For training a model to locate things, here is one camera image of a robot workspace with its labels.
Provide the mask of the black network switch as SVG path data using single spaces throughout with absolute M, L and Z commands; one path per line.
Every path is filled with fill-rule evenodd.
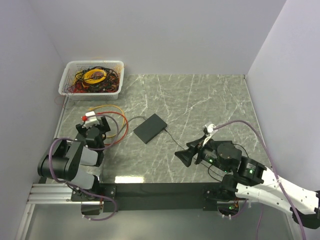
M 133 132 L 144 144 L 147 144 L 167 126 L 167 123 L 154 113 L 136 127 Z

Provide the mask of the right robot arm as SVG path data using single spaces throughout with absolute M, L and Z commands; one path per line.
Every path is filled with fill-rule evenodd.
M 204 191 L 206 198 L 219 202 L 236 198 L 254 200 L 291 214 L 303 227 L 320 227 L 319 191 L 307 190 L 276 177 L 265 165 L 244 156 L 232 141 L 205 141 L 202 137 L 186 145 L 187 149 L 174 153 L 186 167 L 205 161 L 225 173 L 216 187 Z

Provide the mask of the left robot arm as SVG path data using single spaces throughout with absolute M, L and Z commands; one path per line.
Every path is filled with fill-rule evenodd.
M 79 188 L 84 197 L 95 201 L 100 197 L 99 178 L 80 169 L 80 166 L 99 167 L 104 159 L 106 133 L 110 126 L 107 119 L 97 118 L 92 111 L 85 115 L 83 123 L 77 124 L 78 134 L 74 140 L 55 138 L 39 161 L 37 173 L 40 177 L 57 180 Z

